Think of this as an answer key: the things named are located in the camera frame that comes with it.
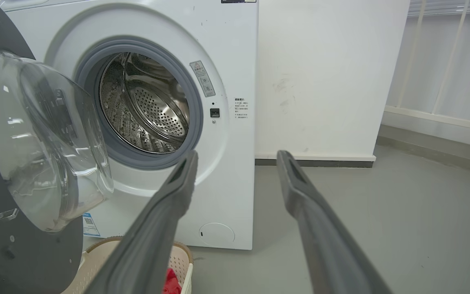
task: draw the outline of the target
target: laundry basket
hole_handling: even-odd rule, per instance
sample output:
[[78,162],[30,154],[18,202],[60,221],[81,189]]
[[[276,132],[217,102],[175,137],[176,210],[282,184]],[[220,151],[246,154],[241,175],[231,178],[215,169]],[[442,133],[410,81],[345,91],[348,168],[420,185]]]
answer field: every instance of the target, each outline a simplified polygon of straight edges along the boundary
[[[84,294],[97,272],[102,268],[121,237],[111,237],[90,246],[82,253],[81,263],[75,278],[62,294]],[[181,294],[192,292],[193,258],[190,249],[181,243],[174,243],[168,267],[171,267],[182,287]]]

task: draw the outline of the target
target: stainless steel drum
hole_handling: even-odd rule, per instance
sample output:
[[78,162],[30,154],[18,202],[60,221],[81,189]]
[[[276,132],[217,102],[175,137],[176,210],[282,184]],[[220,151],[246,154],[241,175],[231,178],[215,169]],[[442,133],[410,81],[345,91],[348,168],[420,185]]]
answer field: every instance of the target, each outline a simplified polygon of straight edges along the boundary
[[177,150],[188,134],[188,102],[173,75],[155,60],[118,54],[99,87],[101,108],[115,133],[149,153]]

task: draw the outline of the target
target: baseboard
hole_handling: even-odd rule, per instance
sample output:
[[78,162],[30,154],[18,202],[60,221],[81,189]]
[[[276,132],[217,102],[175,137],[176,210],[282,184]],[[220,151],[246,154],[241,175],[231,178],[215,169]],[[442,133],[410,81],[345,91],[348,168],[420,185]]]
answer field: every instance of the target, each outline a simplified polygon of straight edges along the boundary
[[[300,166],[310,167],[355,167],[358,169],[371,169],[373,161],[347,161],[347,160],[297,160]],[[276,166],[276,159],[255,159],[255,165]]]
[[[376,156],[299,156],[293,154],[295,160],[317,160],[317,161],[375,161]],[[277,153],[273,154],[256,154],[255,159],[277,159]]]
[[[296,156],[300,166],[371,168],[376,156]],[[255,165],[277,165],[276,154],[256,154]]]
[[377,145],[470,170],[470,145],[465,143],[381,125]]

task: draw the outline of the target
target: red cloth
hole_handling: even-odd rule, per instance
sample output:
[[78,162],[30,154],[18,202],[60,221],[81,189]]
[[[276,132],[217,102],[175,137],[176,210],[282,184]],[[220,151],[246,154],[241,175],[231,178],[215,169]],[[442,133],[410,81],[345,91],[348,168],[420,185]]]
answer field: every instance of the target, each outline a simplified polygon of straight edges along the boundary
[[168,268],[166,271],[166,283],[164,283],[164,288],[162,288],[163,294],[181,294],[181,286],[179,285],[179,280],[173,271],[173,268]]

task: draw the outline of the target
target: transparent door glass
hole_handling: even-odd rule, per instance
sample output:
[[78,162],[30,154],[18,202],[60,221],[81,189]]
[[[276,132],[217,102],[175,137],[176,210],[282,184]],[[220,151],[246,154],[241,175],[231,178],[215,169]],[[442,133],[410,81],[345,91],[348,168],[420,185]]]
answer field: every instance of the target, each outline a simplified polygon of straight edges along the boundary
[[0,52],[0,173],[39,229],[62,230],[112,195],[91,97],[42,63]]

